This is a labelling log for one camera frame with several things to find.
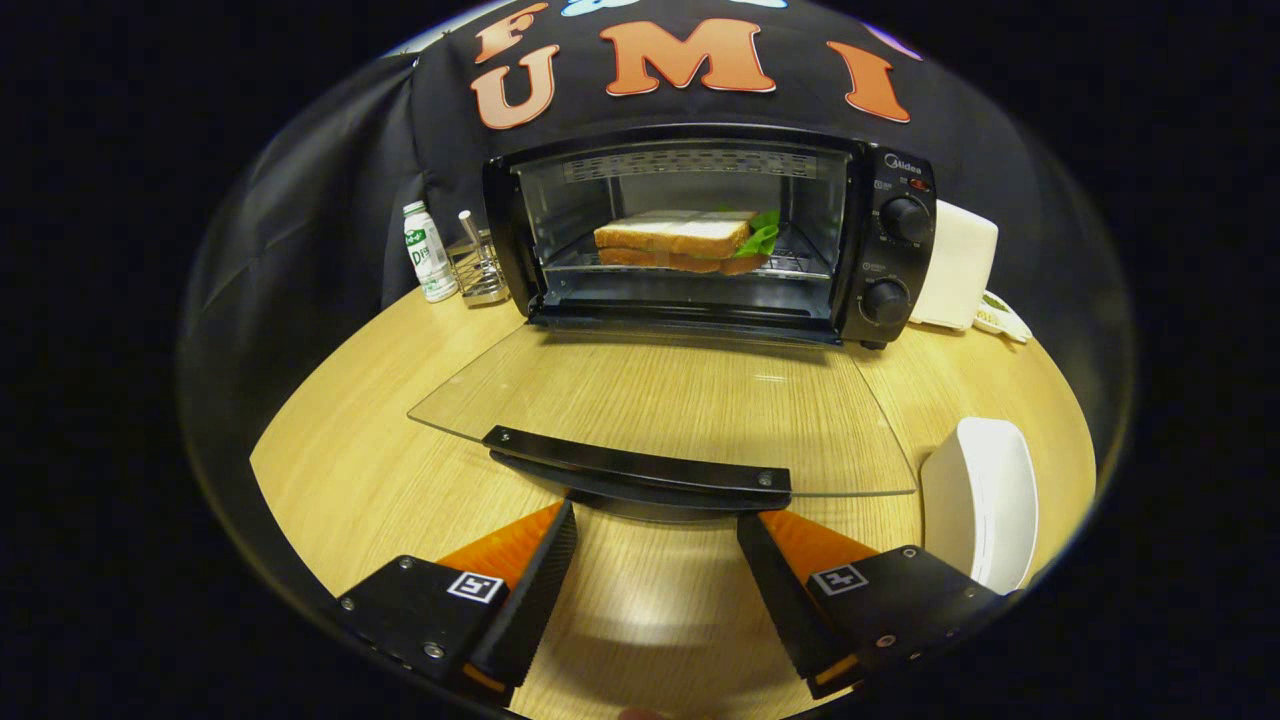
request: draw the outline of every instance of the bread slice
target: bread slice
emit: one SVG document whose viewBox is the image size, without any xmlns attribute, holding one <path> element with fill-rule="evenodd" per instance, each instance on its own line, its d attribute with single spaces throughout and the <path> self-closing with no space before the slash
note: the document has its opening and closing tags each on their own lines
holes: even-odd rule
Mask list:
<svg viewBox="0 0 1280 720">
<path fill-rule="evenodd" d="M 749 222 L 754 217 L 753 211 L 737 210 L 650 210 L 596 229 L 595 246 L 727 260 L 751 237 Z"/>
<path fill-rule="evenodd" d="M 722 273 L 726 275 L 741 275 L 750 273 L 769 261 L 768 255 L 748 255 L 746 258 L 728 258 L 716 260 L 710 258 L 694 258 L 678 252 L 649 252 L 631 247 L 602 247 L 602 265 L 632 265 L 639 268 L 673 268 L 690 273 Z"/>
</svg>

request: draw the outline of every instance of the oven door handle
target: oven door handle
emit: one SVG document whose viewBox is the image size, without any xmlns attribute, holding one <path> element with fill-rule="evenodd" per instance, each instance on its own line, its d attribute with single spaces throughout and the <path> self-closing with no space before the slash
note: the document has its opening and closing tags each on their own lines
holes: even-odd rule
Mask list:
<svg viewBox="0 0 1280 720">
<path fill-rule="evenodd" d="M 791 503 L 786 468 L 645 455 L 502 425 L 481 443 L 490 457 L 557 495 L 637 520 L 687 523 Z"/>
</svg>

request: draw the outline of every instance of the oven control knob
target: oven control knob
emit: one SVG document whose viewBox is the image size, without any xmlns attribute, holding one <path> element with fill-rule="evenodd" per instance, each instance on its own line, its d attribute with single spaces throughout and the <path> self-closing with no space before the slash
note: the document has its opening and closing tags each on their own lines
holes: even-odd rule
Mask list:
<svg viewBox="0 0 1280 720">
<path fill-rule="evenodd" d="M 901 242 L 928 242 L 929 211 L 914 197 L 895 197 L 881 206 L 881 224 Z"/>
<path fill-rule="evenodd" d="M 911 313 L 906 288 L 895 281 L 877 281 L 863 292 L 863 313 L 882 325 L 896 325 Z"/>
</svg>

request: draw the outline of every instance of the plastic bottle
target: plastic bottle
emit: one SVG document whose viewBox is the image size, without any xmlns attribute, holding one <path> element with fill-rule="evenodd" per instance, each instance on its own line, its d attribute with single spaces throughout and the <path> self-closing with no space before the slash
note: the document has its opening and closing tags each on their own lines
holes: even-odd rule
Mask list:
<svg viewBox="0 0 1280 720">
<path fill-rule="evenodd" d="M 404 246 L 428 301 L 439 302 L 458 291 L 458 281 L 453 278 L 449 259 L 444 255 L 440 231 L 435 229 L 435 222 L 426 214 L 426 204 L 421 200 L 404 206 Z"/>
</svg>

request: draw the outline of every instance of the sandwich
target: sandwich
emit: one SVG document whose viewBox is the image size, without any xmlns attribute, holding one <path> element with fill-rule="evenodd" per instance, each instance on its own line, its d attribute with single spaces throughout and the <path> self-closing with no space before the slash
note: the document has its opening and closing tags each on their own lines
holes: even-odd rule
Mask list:
<svg viewBox="0 0 1280 720">
<path fill-rule="evenodd" d="M 778 213 L 650 210 L 595 231 L 602 265 L 740 275 L 769 261 Z"/>
</svg>

